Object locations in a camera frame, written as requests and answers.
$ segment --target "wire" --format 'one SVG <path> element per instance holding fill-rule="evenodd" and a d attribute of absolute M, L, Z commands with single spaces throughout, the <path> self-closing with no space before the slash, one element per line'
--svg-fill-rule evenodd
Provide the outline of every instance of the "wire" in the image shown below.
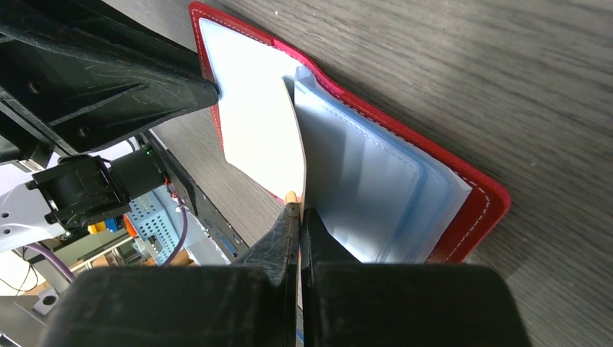
<path fill-rule="evenodd" d="M 25 247 L 22 247 L 22 256 L 21 259 L 25 260 Z M 32 264 L 28 264 L 27 266 L 27 272 L 25 273 L 25 278 L 23 279 L 23 282 L 21 282 L 21 286 L 19 288 L 15 288 L 14 286 L 11 286 L 10 284 L 8 284 L 5 280 L 3 280 L 2 278 L 0 278 L 0 282 L 4 283 L 7 285 L 7 287 L 11 288 L 14 291 L 17 291 L 15 296 L 18 296 L 20 291 L 22 292 L 28 292 L 28 291 L 33 291 L 34 288 L 36 288 L 36 286 L 38 286 L 38 274 L 36 273 L 36 270 L 34 270 L 34 276 L 36 278 L 36 281 L 34 282 L 34 286 L 30 289 L 26 289 L 25 291 L 23 291 L 23 285 L 25 284 L 25 282 L 27 281 L 27 278 L 30 276 L 30 272 L 32 272 L 32 270 L 34 270 L 34 267 L 32 266 Z"/>
<path fill-rule="evenodd" d="M 168 192 L 171 193 L 173 198 L 176 199 L 177 204 L 181 209 L 181 215 L 183 216 L 183 230 L 181 231 L 179 242 L 177 242 L 176 247 L 174 247 L 172 253 L 170 253 L 168 258 L 166 258 L 166 260 L 164 260 L 164 262 L 160 266 L 169 266 L 171 264 L 174 257 L 176 257 L 176 255 L 181 251 L 181 248 L 183 248 L 183 244 L 185 243 L 185 239 L 187 238 L 187 211 L 185 205 L 183 204 L 183 200 L 181 200 L 179 195 L 176 193 L 176 190 L 174 190 L 174 188 L 171 188 L 171 183 L 168 179 L 166 179 L 165 184 L 166 190 L 168 190 Z"/>
<path fill-rule="evenodd" d="M 55 254 L 53 254 L 53 252 L 46 249 L 45 247 L 42 247 L 39 244 L 28 244 L 26 245 L 26 247 L 40 253 L 40 255 L 45 257 L 49 261 L 49 263 L 54 268 L 56 268 L 56 270 L 58 270 L 62 275 L 64 275 L 64 277 L 70 283 L 74 282 L 74 273 L 72 273 L 72 271 L 63 262 L 61 262 L 61 260 Z"/>
<path fill-rule="evenodd" d="M 10 284 L 8 284 L 5 280 L 3 280 L 2 278 L 0 278 L 0 282 L 4 283 L 7 287 L 11 288 L 14 291 L 17 291 L 17 293 L 15 295 L 19 295 L 20 291 L 22 292 L 27 292 L 27 291 L 33 291 L 34 288 L 36 288 L 36 286 L 38 286 L 38 274 L 36 273 L 36 271 L 34 271 L 34 275 L 36 275 L 36 283 L 34 284 L 34 286 L 30 289 L 26 289 L 26 290 L 22 290 L 23 289 L 23 285 L 25 284 L 25 281 L 27 281 L 27 278 L 30 276 L 30 272 L 32 271 L 32 265 L 27 267 L 27 273 L 25 274 L 25 278 L 23 279 L 23 282 L 21 283 L 21 286 L 19 288 L 15 288 L 14 286 L 11 286 Z"/>
<path fill-rule="evenodd" d="M 132 148 L 132 152 L 136 152 L 136 147 L 134 146 L 134 143 L 132 143 L 132 141 L 130 140 L 126 140 L 126 142 L 128 142 L 128 145 L 130 145 L 130 147 Z"/>

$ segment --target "metal plate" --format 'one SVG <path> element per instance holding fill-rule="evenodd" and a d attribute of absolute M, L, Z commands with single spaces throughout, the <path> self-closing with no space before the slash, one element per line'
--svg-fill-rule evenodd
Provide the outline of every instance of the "metal plate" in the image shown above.
<path fill-rule="evenodd" d="M 162 264 L 179 242 L 179 235 L 160 200 L 148 192 L 130 202 L 127 213 L 138 236 L 150 244 L 155 262 Z"/>

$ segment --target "orange component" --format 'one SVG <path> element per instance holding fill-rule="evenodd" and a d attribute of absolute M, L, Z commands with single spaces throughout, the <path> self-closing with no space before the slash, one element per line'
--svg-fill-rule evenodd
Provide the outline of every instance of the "orange component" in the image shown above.
<path fill-rule="evenodd" d="M 132 226 L 132 223 L 130 222 L 130 219 L 128 219 L 128 215 L 124 215 L 124 225 L 126 226 L 126 230 L 128 230 L 128 234 L 132 237 L 136 237 L 138 236 L 138 234 L 136 234 L 136 230 L 134 229 L 134 226 Z"/>

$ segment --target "black cable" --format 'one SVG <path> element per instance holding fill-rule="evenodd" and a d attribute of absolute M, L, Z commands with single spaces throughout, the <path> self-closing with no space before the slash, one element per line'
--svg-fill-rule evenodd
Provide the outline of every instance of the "black cable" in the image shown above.
<path fill-rule="evenodd" d="M 132 148 L 132 152 L 136 152 L 136 147 L 134 146 L 134 143 L 132 143 L 132 141 L 130 140 L 126 140 L 126 142 L 128 142 L 128 145 L 130 145 L 130 147 Z"/>
<path fill-rule="evenodd" d="M 22 256 L 21 259 L 23 259 L 25 261 L 25 247 L 23 247 L 22 250 Z M 34 288 L 36 288 L 36 286 L 38 286 L 38 274 L 36 273 L 36 270 L 34 270 L 34 276 L 36 277 L 36 282 L 34 282 L 34 286 L 28 290 L 23 291 L 23 285 L 25 284 L 25 281 L 27 281 L 28 276 L 30 276 L 30 272 L 32 272 L 32 270 L 34 270 L 34 267 L 32 266 L 32 264 L 29 264 L 29 266 L 27 267 L 27 272 L 25 273 L 25 278 L 23 279 L 23 282 L 21 282 L 21 286 L 19 288 L 15 288 L 14 286 L 11 286 L 10 284 L 8 284 L 5 280 L 3 280 L 2 278 L 0 278 L 0 282 L 4 283 L 7 285 L 7 287 L 11 288 L 14 291 L 17 291 L 17 293 L 15 294 L 15 296 L 19 295 L 20 291 L 22 292 L 28 292 L 28 291 L 32 291 L 34 290 Z"/>

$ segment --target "dark wood grain surface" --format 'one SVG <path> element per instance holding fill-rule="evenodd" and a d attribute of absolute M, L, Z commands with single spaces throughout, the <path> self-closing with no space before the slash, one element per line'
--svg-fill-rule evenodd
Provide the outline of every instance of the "dark wood grain surface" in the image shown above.
<path fill-rule="evenodd" d="M 109 0 L 195 49 L 189 1 Z M 506 279 L 535 346 L 613 346 L 613 1 L 216 1 L 501 181 L 471 256 Z M 225 163 L 207 111 L 156 129 L 253 244 L 279 204 Z"/>

